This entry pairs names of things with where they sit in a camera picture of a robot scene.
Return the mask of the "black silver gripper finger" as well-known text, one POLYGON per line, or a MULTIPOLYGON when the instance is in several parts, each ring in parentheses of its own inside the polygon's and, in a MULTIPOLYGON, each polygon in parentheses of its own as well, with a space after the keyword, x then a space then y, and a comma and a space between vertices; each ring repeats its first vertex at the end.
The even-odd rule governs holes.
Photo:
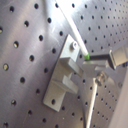
POLYGON ((128 62, 128 46, 123 45, 117 48, 90 56, 91 60, 107 60, 110 67, 115 70, 117 66, 128 62))

